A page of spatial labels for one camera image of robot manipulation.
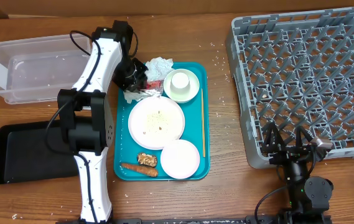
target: carrot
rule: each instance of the carrot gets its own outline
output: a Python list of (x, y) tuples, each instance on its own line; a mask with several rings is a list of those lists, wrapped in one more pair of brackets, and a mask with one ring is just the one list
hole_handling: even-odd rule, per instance
[(159, 175), (159, 172), (157, 171), (157, 169), (152, 168), (152, 167), (139, 166), (139, 165), (128, 164), (128, 163), (121, 163), (121, 167), (129, 169), (129, 170), (133, 170), (135, 172), (147, 175), (149, 177), (157, 177), (157, 175)]

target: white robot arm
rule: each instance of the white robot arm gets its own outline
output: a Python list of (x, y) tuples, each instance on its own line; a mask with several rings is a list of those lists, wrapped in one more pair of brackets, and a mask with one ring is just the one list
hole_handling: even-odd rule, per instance
[[(115, 21), (112, 28), (97, 28), (93, 33), (101, 52), (97, 67), (98, 47), (93, 44), (80, 79), (71, 90), (60, 90), (58, 94), (58, 107), (64, 106), (59, 112), (62, 138), (69, 143), (73, 153), (79, 154), (74, 157), (82, 189), (80, 223), (109, 223), (111, 219), (106, 156), (113, 142), (114, 123), (107, 97), (108, 88), (112, 80), (123, 90), (142, 88), (146, 82), (144, 72), (147, 68), (128, 55), (132, 36), (133, 30), (127, 22)], [(89, 84), (84, 88), (94, 69)], [(75, 111), (80, 110), (91, 110), (91, 117), (76, 116)], [(88, 162), (88, 169), (82, 157)], [(95, 212), (91, 209), (89, 192)]]

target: gray plastic basket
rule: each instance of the gray plastic basket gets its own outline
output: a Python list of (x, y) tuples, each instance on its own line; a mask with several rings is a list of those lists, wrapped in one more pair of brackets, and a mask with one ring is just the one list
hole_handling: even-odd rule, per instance
[(301, 125), (332, 140), (327, 159), (354, 157), (354, 7), (238, 17), (225, 43), (252, 167), (270, 166), (270, 122), (288, 144)]

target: blue tray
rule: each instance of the blue tray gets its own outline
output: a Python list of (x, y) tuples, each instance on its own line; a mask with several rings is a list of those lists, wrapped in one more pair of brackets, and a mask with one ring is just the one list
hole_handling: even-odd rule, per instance
[[(175, 62), (174, 69), (184, 68), (196, 74), (200, 82), (200, 90), (198, 94), (188, 103), (179, 104), (185, 115), (185, 129), (181, 139), (190, 141), (196, 146), (200, 153), (200, 165), (196, 173), (187, 180), (200, 180), (204, 178), (210, 171), (210, 128), (208, 122), (208, 91), (207, 91), (207, 74), (202, 65), (196, 62)], [(202, 139), (202, 93), (204, 100), (204, 127), (205, 127), (205, 145), (206, 158), (203, 157), (203, 139)], [(169, 177), (163, 170), (160, 163), (161, 150), (149, 150), (139, 146), (131, 137), (128, 131), (128, 117), (136, 105), (136, 101), (128, 104), (124, 99), (123, 91), (119, 91), (119, 99), (117, 105), (116, 120), (116, 136), (114, 140), (114, 172), (123, 180), (175, 180)], [(156, 169), (159, 176), (153, 178), (137, 172), (123, 169), (121, 162), (137, 164), (137, 155), (145, 152), (157, 156), (158, 165)]]

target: white plastic container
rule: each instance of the white plastic container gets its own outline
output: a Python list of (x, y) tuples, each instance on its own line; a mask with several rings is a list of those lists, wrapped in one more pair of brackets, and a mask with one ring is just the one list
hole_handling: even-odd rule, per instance
[[(73, 37), (91, 52), (88, 38)], [(79, 79), (88, 59), (69, 35), (0, 42), (0, 96), (9, 104), (54, 101)]]

